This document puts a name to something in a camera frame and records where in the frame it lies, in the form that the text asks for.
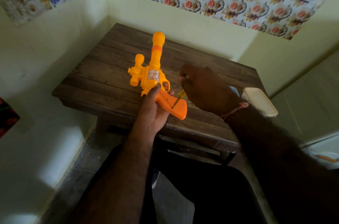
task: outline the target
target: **white door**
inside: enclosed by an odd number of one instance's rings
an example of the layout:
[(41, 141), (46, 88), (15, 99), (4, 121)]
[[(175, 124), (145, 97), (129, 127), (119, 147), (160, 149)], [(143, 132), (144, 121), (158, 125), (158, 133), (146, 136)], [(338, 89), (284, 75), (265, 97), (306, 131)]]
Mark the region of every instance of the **white door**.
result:
[(272, 99), (281, 126), (305, 144), (339, 133), (339, 52)]

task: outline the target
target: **person's right hand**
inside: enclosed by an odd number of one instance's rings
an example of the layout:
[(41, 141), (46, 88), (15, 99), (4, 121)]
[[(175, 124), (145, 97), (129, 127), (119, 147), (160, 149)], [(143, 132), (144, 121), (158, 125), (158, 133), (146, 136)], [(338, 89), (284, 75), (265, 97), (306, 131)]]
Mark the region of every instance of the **person's right hand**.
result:
[(201, 110), (221, 116), (244, 101), (209, 67), (202, 69), (184, 64), (179, 79), (188, 99)]

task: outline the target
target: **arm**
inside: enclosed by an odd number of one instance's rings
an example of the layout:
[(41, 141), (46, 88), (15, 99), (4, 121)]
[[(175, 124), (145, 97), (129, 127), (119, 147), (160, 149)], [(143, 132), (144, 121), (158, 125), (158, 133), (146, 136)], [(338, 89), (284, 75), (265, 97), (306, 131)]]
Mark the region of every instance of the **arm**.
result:
[(144, 98), (122, 150), (79, 203), (72, 223), (139, 223), (153, 140), (169, 115), (154, 102), (159, 90)]
[[(184, 65), (180, 79), (196, 106), (219, 116), (243, 101), (210, 68)], [(252, 106), (236, 111), (225, 122), (239, 139), (280, 223), (339, 219), (338, 177), (303, 153), (292, 137)]]

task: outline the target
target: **bracelet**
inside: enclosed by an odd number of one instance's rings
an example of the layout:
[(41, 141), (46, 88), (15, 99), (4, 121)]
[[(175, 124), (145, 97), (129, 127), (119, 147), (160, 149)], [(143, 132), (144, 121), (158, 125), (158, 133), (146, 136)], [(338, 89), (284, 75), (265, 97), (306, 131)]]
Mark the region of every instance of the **bracelet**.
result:
[(218, 120), (218, 119), (223, 119), (223, 121), (225, 121), (225, 119), (230, 116), (231, 114), (235, 113), (236, 111), (240, 110), (240, 109), (244, 109), (247, 108), (249, 106), (249, 102), (240, 102), (239, 106), (237, 108), (235, 108), (234, 110), (232, 110), (231, 112), (227, 113), (227, 114), (223, 114), (221, 115), (219, 118), (214, 119), (213, 121), (211, 121), (209, 124), (211, 124), (212, 122)]

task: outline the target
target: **gun grip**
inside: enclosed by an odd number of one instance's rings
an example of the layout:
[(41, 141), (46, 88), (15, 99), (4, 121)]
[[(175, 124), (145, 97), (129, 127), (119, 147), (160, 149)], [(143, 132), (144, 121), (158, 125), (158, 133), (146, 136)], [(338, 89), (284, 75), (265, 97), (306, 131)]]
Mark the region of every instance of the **gun grip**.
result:
[(180, 99), (177, 105), (172, 109), (177, 98), (171, 96), (164, 90), (160, 90), (157, 96), (155, 97), (155, 102), (159, 104), (161, 108), (165, 111), (168, 111), (173, 116), (177, 117), (180, 120), (183, 120), (187, 114), (187, 104), (184, 99)]

